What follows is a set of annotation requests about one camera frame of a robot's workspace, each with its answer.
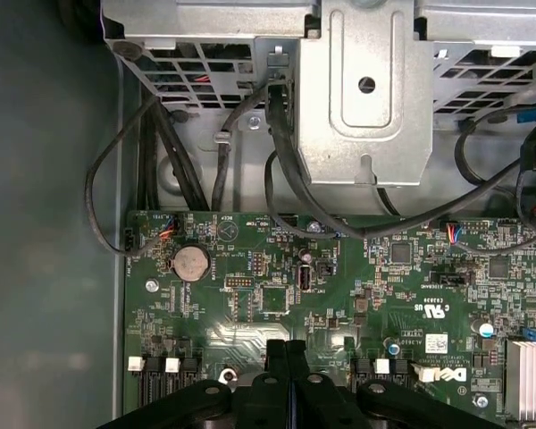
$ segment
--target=multicolored wire connector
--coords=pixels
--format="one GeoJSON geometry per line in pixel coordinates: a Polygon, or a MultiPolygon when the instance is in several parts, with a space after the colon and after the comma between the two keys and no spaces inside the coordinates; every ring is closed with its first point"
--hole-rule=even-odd
{"type": "Polygon", "coordinates": [[[461,225],[451,223],[447,224],[448,241],[450,244],[456,244],[458,242],[458,238],[460,237],[462,230],[463,227],[461,225]]]}

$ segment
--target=screw hole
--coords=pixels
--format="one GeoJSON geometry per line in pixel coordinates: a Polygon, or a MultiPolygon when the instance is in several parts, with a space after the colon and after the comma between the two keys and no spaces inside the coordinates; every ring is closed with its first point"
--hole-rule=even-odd
{"type": "Polygon", "coordinates": [[[371,94],[375,90],[375,80],[373,78],[370,78],[369,76],[365,76],[360,79],[357,86],[359,87],[359,90],[364,94],[371,94]]]}

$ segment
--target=blue connector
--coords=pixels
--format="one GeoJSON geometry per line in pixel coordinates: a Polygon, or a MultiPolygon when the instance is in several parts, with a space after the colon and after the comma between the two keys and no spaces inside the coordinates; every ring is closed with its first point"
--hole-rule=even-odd
{"type": "Polygon", "coordinates": [[[536,330],[530,328],[522,328],[522,336],[532,342],[536,342],[536,330]]]}

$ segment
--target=green circuit board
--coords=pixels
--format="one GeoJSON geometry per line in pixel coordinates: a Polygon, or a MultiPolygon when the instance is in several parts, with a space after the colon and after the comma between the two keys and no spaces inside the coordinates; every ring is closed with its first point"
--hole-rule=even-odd
{"type": "MultiPolygon", "coordinates": [[[[504,423],[506,339],[521,337],[523,327],[536,331],[536,247],[473,256],[449,243],[442,222],[365,242],[305,240],[267,214],[145,211],[130,213],[126,240],[143,244],[172,218],[171,235],[127,261],[125,412],[194,380],[219,379],[226,368],[235,379],[262,371],[267,340],[297,339],[306,341],[313,371],[352,389],[372,376],[389,378],[504,423]],[[183,282],[172,259],[195,244],[209,270],[183,282]],[[148,291],[147,281],[158,290],[148,291]],[[483,322],[492,325],[489,336],[481,336],[483,322]],[[187,372],[163,383],[142,380],[128,367],[131,357],[185,359],[187,372]],[[371,374],[377,359],[390,359],[388,374],[371,374]],[[434,380],[421,381],[421,368],[437,368],[434,380]],[[484,408],[477,406],[481,396],[484,408]]],[[[313,221],[290,220],[301,227],[313,221]]],[[[392,220],[346,218],[354,226],[392,220]]],[[[507,219],[455,222],[460,241],[473,248],[532,236],[507,219]]]]}

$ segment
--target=heatsink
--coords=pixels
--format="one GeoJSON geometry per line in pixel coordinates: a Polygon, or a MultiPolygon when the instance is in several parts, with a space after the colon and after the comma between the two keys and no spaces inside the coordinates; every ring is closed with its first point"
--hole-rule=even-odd
{"type": "Polygon", "coordinates": [[[536,422],[536,342],[507,344],[506,412],[521,422],[536,422]]]}

